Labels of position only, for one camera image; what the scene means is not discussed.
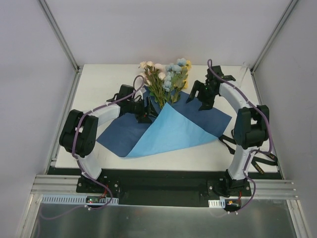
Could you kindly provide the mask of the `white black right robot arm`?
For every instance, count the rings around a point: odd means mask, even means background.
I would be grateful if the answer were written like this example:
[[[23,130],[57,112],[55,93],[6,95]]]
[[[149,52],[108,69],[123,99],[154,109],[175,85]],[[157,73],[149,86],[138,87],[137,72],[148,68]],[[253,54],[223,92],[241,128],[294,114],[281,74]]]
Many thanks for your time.
[[[205,82],[194,82],[187,102],[197,98],[202,103],[201,111],[210,110],[216,96],[224,97],[237,114],[233,129],[236,143],[233,161],[224,178],[212,189],[219,196],[229,197],[248,186],[252,159],[262,144],[271,140],[269,109],[265,105],[254,105],[238,88],[232,75],[224,75],[220,66],[213,66],[209,61]]]

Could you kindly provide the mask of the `black ribbon gold lettering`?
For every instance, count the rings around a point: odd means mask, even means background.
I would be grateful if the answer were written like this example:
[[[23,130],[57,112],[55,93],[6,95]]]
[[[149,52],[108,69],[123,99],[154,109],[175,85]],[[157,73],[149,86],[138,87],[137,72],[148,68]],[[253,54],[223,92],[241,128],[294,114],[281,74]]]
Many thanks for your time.
[[[250,147],[243,149],[242,146],[237,145],[233,138],[226,135],[222,135],[218,138],[221,143],[223,143],[230,154],[233,155],[233,161],[228,168],[228,173],[232,179],[244,179],[248,175],[248,170],[250,165],[252,165],[256,171],[260,174],[264,174],[264,170],[260,167],[260,164],[265,164],[269,166],[277,166],[278,158],[270,153],[266,156],[269,160],[255,156],[258,149],[256,147]]]

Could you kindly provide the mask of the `yellow flower bunch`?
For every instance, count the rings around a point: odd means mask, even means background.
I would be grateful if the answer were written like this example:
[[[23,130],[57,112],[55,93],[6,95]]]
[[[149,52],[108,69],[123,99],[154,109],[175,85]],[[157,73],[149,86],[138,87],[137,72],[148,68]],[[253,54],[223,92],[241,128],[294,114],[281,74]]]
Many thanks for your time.
[[[181,68],[181,74],[182,74],[182,83],[183,83],[183,89],[188,88],[188,73],[192,68],[192,64],[190,60],[186,60],[185,58],[181,58],[177,63]]]

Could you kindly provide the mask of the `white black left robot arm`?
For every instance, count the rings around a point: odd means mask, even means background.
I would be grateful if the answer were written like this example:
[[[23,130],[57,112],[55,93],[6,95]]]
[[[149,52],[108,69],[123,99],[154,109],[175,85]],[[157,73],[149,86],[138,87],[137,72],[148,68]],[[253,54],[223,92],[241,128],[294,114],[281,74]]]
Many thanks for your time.
[[[138,123],[145,124],[152,123],[158,116],[149,96],[144,98],[140,90],[123,84],[103,105],[87,112],[71,110],[63,126],[59,144],[72,154],[94,193],[101,192],[105,186],[99,177],[102,168],[94,153],[98,127],[125,114],[133,114]]]

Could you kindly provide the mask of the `blue wrapping paper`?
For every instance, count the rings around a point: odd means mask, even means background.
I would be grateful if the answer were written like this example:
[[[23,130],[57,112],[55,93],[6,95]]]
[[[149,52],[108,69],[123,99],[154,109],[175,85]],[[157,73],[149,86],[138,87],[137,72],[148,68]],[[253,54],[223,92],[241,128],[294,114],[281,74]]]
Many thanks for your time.
[[[135,158],[199,146],[217,140],[225,132],[231,116],[212,108],[201,111],[201,102],[181,92],[180,100],[160,108],[151,124],[138,123],[133,114],[116,118],[97,142],[119,157]]]

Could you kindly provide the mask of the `blue flower bunch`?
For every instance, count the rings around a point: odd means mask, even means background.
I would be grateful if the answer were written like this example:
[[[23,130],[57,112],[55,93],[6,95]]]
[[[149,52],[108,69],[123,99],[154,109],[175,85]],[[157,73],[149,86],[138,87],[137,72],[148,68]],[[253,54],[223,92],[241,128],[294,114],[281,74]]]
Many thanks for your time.
[[[182,68],[176,63],[168,64],[165,67],[166,77],[164,79],[163,88],[166,91],[165,99],[169,104],[174,104],[180,100],[180,92],[183,90]]]

